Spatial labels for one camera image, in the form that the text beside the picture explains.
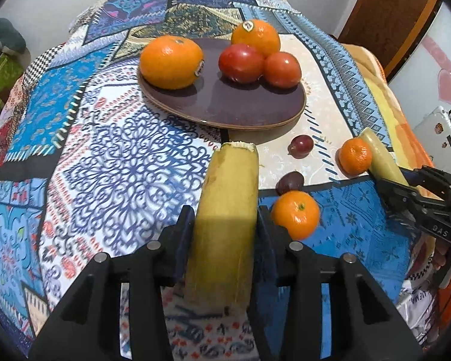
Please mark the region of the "large orange with sticker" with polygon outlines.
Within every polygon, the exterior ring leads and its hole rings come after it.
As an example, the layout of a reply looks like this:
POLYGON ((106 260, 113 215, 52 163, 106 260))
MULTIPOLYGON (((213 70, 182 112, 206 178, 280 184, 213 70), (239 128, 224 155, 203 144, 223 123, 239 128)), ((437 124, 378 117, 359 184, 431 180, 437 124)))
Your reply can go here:
POLYGON ((281 49, 281 41, 275 27, 258 19, 246 20, 239 24, 232 32, 231 43, 254 47, 264 57, 281 49))

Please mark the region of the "large orange front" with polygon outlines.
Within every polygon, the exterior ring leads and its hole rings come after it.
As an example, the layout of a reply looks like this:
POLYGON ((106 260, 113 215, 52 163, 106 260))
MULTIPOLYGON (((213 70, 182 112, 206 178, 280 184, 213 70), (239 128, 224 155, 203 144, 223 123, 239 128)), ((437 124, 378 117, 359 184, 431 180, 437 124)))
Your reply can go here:
POLYGON ((164 90, 191 86, 204 66, 202 48, 189 38, 164 35, 149 42, 142 50, 139 71, 151 85, 164 90))

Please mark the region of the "yellow orange blanket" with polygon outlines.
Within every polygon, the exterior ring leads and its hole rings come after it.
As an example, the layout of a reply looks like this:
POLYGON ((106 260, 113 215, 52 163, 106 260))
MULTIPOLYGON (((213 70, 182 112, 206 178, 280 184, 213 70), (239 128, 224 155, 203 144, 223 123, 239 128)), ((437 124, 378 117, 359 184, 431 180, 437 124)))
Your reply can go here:
POLYGON ((364 47, 344 43, 342 46, 353 57, 380 108, 397 165, 408 170, 419 169, 423 165, 434 167, 434 163, 407 122, 394 92, 389 88, 380 61, 364 47))

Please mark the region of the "small tangerine right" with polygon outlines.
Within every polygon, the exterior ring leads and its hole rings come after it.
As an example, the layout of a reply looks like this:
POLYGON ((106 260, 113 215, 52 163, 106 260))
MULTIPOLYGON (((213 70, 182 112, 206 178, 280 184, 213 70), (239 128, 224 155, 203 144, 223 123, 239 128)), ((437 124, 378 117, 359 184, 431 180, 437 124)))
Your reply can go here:
POLYGON ((372 162, 372 151, 361 138, 345 141, 337 155, 340 167, 349 176, 358 176, 366 172, 372 162))

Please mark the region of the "small tangerine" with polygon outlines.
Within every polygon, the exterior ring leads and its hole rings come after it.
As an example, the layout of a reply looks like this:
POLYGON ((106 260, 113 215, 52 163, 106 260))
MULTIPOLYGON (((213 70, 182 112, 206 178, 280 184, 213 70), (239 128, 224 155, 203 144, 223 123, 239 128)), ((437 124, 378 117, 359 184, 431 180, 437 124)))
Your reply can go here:
POLYGON ((271 217, 276 225, 287 229, 292 239, 303 240, 311 236, 318 227, 320 209, 310 194, 290 191, 275 201, 271 217))
POLYGON ((372 151, 361 138, 345 141, 337 155, 340 167, 349 176, 358 176, 366 172, 372 162, 372 151))

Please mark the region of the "small tangerine left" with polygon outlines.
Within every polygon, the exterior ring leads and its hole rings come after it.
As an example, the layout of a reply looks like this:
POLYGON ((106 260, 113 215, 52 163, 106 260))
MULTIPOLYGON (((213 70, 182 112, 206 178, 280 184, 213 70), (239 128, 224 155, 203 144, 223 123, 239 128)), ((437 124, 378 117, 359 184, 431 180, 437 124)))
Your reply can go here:
POLYGON ((320 209, 310 194, 290 191, 275 201, 271 217, 276 225, 287 229, 292 239, 303 240, 311 236, 318 227, 320 209))

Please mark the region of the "dark red grape lower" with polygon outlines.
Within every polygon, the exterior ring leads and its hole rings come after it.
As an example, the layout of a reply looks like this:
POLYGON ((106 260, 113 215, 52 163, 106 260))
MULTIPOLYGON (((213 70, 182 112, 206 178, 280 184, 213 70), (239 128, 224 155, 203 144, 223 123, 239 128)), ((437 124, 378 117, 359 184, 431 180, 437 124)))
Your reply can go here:
POLYGON ((290 191, 301 190, 304 186, 304 176, 298 171, 292 171, 285 174, 276 183, 275 190, 281 196, 290 191))

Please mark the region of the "dark red grape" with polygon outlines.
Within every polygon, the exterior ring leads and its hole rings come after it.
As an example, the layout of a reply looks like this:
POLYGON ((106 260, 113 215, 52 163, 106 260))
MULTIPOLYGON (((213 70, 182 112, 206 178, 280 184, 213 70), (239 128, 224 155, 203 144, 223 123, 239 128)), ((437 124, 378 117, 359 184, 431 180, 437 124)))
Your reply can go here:
POLYGON ((313 139, 307 134, 296 136, 287 146, 287 152, 295 159, 305 158, 314 148, 313 139))
POLYGON ((301 190, 304 186, 304 176, 298 171, 292 171, 285 174, 276 183, 275 190, 281 196, 290 191, 301 190))

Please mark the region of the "dark red grape upper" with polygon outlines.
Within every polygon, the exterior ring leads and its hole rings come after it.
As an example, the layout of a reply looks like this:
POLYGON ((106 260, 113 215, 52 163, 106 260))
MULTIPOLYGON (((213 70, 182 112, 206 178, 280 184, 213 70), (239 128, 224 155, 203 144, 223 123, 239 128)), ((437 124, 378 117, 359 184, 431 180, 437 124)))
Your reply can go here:
POLYGON ((295 159, 305 158, 314 148, 313 139, 307 134, 296 136, 287 146, 287 152, 295 159))

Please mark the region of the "patchwork blue bedspread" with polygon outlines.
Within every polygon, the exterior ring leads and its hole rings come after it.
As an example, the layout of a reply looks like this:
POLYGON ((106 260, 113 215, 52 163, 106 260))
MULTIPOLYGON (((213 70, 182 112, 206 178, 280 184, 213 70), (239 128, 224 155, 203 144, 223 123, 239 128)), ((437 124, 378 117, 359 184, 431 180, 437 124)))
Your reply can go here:
POLYGON ((221 133, 142 94, 142 48, 165 34, 227 39, 252 19, 278 31, 301 63, 306 94, 292 130, 258 148, 260 189, 301 172, 325 217, 307 245, 355 253, 398 298, 411 237, 386 223, 371 179, 347 184, 335 162, 338 147, 366 127, 394 154, 380 108, 342 44, 287 0, 105 0, 33 61, 1 117, 12 136, 0 157, 0 322, 19 354, 27 355, 96 253, 131 253, 158 238, 182 206, 199 202, 221 133), (301 134, 314 148, 295 159, 287 146, 301 134))

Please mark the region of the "red tomato right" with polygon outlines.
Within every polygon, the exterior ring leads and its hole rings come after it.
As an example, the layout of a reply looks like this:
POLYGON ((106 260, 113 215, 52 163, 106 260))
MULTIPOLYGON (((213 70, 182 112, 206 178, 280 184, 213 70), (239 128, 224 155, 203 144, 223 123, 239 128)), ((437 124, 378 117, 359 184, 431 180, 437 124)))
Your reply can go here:
POLYGON ((294 55, 279 51, 265 59, 263 78, 281 89, 295 87, 301 81, 301 66, 294 55))

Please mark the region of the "brown wooden door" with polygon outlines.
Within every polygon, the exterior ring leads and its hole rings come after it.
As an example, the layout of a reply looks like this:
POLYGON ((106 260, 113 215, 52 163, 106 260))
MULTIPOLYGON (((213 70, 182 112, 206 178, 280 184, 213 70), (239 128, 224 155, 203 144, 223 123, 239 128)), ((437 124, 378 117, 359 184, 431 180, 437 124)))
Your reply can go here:
POLYGON ((357 0, 339 42, 365 47, 391 80, 427 31, 441 0, 357 0))

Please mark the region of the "red tomato left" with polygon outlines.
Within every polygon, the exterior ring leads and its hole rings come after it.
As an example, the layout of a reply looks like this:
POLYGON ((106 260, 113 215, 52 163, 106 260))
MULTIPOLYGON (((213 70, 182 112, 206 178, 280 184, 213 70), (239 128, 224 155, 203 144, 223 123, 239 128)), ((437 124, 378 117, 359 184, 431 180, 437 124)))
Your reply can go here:
POLYGON ((221 73, 239 84, 256 82, 263 73, 264 63, 264 56, 246 44, 230 45, 218 59, 221 73))

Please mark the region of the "dark purple plate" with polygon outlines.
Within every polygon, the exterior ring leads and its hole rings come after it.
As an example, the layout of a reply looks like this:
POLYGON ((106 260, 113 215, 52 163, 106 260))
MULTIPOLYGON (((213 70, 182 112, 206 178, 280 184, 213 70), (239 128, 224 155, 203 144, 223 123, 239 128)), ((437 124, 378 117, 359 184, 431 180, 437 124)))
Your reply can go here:
POLYGON ((282 90, 263 80, 239 85, 224 77, 218 68, 226 40, 197 38, 204 52, 201 77, 187 88, 166 91, 148 83, 141 74, 142 93, 155 106, 191 122, 236 131, 265 131, 294 122, 306 106, 304 87, 282 90))

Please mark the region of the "grey green plush pillow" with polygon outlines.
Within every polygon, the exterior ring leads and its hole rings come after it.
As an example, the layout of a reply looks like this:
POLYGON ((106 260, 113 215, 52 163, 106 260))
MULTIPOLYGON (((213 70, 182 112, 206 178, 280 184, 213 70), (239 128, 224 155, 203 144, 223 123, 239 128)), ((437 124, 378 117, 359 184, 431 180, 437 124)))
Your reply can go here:
POLYGON ((26 49, 26 42, 12 23, 0 18, 0 54, 21 55, 26 49))

